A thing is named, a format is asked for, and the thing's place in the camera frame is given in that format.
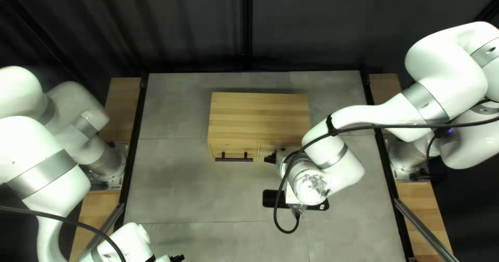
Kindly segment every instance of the black cable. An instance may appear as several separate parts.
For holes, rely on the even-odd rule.
[[[120,257],[121,262],[126,262],[125,257],[123,256],[123,253],[121,252],[119,247],[115,244],[115,242],[113,240],[111,240],[111,238],[108,235],[106,235],[106,233],[104,233],[103,231],[96,229],[92,226],[86,225],[86,224],[81,223],[81,222],[73,222],[73,221],[67,219],[66,217],[62,217],[62,216],[58,216],[58,215],[54,215],[54,214],[49,214],[49,213],[45,213],[45,212],[27,210],[27,209],[19,209],[19,208],[0,206],[0,211],[5,211],[5,212],[9,212],[9,213],[16,213],[16,214],[30,214],[30,215],[46,217],[46,218],[59,220],[59,221],[62,221],[64,223],[67,223],[70,225],[74,225],[77,227],[87,229],[87,230],[101,236],[104,240],[106,240],[109,243],[109,245],[111,245],[114,248],[114,251],[116,251],[116,253],[118,253],[118,256]]]
[[[315,142],[321,140],[321,139],[324,139],[326,137],[328,137],[329,134],[324,134],[324,135],[321,135],[320,137],[317,137],[316,139],[310,141],[309,143],[307,143],[305,146],[303,146],[302,148],[300,148],[300,150],[293,152],[291,153],[288,157],[286,157],[286,159],[284,159],[284,162],[286,162],[291,155],[293,155],[291,157],[291,161],[288,163],[288,166],[286,167],[286,172],[284,173],[284,176],[283,176],[283,179],[281,179],[281,183],[279,185],[279,189],[278,189],[278,194],[277,194],[277,197],[275,198],[275,204],[274,204],[274,223],[275,223],[275,226],[279,229],[279,231],[283,232],[283,233],[293,233],[294,231],[296,231],[296,229],[298,228],[298,222],[299,222],[299,215],[296,215],[296,225],[293,229],[291,230],[284,230],[283,228],[281,228],[281,226],[279,225],[279,222],[278,222],[278,201],[279,201],[279,196],[281,194],[281,191],[283,189],[283,186],[284,186],[284,183],[286,182],[287,180],[287,177],[290,175],[290,171],[291,171],[291,165],[294,163],[296,157],[298,155],[300,155],[301,153],[303,153],[305,151],[305,149],[307,149],[310,145],[314,144]]]
[[[428,147],[426,148],[426,167],[428,168],[428,173],[430,173],[430,149],[432,148],[432,144],[435,141],[435,138],[437,136],[434,135],[432,139],[430,139],[430,142],[428,143]]]
[[[340,129],[336,130],[334,133],[331,134],[331,136],[337,136],[340,133],[344,132],[350,132],[350,131],[359,131],[359,130],[368,130],[368,129],[393,129],[393,128],[463,128],[463,127],[473,127],[473,126],[480,126],[480,125],[485,125],[488,123],[496,122],[499,121],[499,116],[488,119],[488,120],[483,120],[483,121],[478,121],[478,122],[470,122],[470,123],[463,123],[463,124],[436,124],[436,125],[428,125],[428,124],[392,124],[392,125],[367,125],[367,126],[360,126],[360,127],[353,127],[353,128],[347,128],[347,129]]]

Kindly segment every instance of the wooden drawer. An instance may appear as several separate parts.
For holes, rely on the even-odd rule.
[[[225,152],[226,158],[243,158],[245,152],[254,161],[259,157],[259,144],[209,143],[209,149],[213,158],[221,158],[222,152]]]

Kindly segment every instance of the wooden plank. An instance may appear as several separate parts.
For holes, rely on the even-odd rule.
[[[397,74],[370,74],[369,79],[376,105],[385,103],[401,91]]]
[[[399,198],[432,231],[442,243],[452,251],[445,225],[440,215],[437,200],[430,182],[397,183]],[[409,238],[416,259],[419,262],[443,261],[425,241],[414,225],[406,220]]]
[[[212,93],[208,144],[213,157],[221,150],[250,153],[251,145],[258,148],[256,159],[261,160],[276,148],[299,146],[309,129],[306,95]]]
[[[90,191],[83,199],[80,218],[78,221],[100,228],[118,205],[121,191]],[[69,262],[74,262],[93,238],[91,231],[77,228]]]
[[[139,100],[140,78],[113,78],[104,110],[109,123],[99,132],[104,141],[130,141]]]

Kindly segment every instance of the metal frame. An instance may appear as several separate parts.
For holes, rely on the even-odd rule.
[[[400,199],[393,199],[395,207],[409,220],[425,240],[433,247],[445,262],[459,262],[442,242],[425,226],[425,224]]]
[[[362,68],[360,70],[360,76],[364,86],[366,102],[368,105],[374,105],[374,99],[371,93],[371,81],[369,79],[369,72],[366,68]],[[374,131],[381,158],[381,164],[383,165],[383,171],[385,173],[386,184],[388,186],[388,192],[392,198],[395,220],[399,229],[399,236],[402,241],[402,248],[404,249],[406,260],[408,262],[413,262],[416,259],[414,258],[414,252],[412,251],[411,240],[409,238],[409,232],[407,231],[407,225],[404,218],[407,218],[407,220],[409,220],[414,227],[416,227],[418,232],[421,233],[423,238],[425,238],[425,240],[445,262],[459,262],[456,257],[454,257],[454,255],[452,255],[452,253],[444,246],[444,244],[442,244],[442,242],[435,237],[430,229],[428,229],[428,227],[426,227],[425,224],[399,199],[397,187],[392,174],[392,168],[390,166],[388,151],[383,141],[383,133],[381,132],[381,129],[375,129]]]
[[[149,74],[142,74],[140,80],[140,93],[137,101],[137,110],[135,111],[135,119],[133,121],[132,137],[130,138],[130,145],[128,147],[128,156],[126,159],[125,174],[123,176],[123,184],[121,186],[121,193],[119,202],[124,204],[123,213],[116,220],[114,229],[118,230],[123,226],[125,220],[126,202],[128,194],[130,193],[130,182],[132,181],[133,165],[135,163],[135,154],[137,153],[137,145],[139,142],[140,127],[142,124],[142,114],[144,113],[144,104],[146,101],[147,82]]]

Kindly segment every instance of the black metal rail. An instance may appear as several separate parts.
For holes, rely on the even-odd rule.
[[[130,146],[128,147],[128,156],[125,165],[125,175],[123,176],[123,184],[121,186],[120,203],[124,203],[123,213],[116,220],[114,229],[117,230],[123,226],[125,220],[126,202],[130,193],[130,182],[132,181],[133,165],[135,163],[135,154],[137,153],[137,145],[139,143],[140,127],[142,124],[142,115],[144,114],[144,103],[146,101],[147,82],[149,74],[142,74],[140,81],[139,100],[137,101],[137,110],[135,111],[135,119],[133,121],[132,137],[130,138]]]
[[[366,68],[361,68],[360,76],[362,78],[362,85],[364,86],[364,94],[366,96],[366,102],[368,105],[374,105],[373,95],[371,93],[371,80],[369,79],[369,72]],[[395,214],[395,221],[397,222],[397,228],[399,229],[399,236],[402,242],[402,248],[404,250],[404,255],[407,262],[414,261],[414,252],[412,251],[411,240],[409,239],[409,232],[407,231],[407,226],[405,224],[404,215],[396,208],[394,200],[398,199],[399,193],[397,192],[397,187],[395,186],[395,180],[393,179],[392,168],[390,166],[390,158],[388,157],[388,151],[386,150],[385,143],[383,141],[383,133],[380,129],[375,129],[375,139],[378,145],[379,156],[381,158],[381,164],[383,165],[383,172],[385,173],[386,185],[388,187],[388,193],[392,199],[393,212]]]

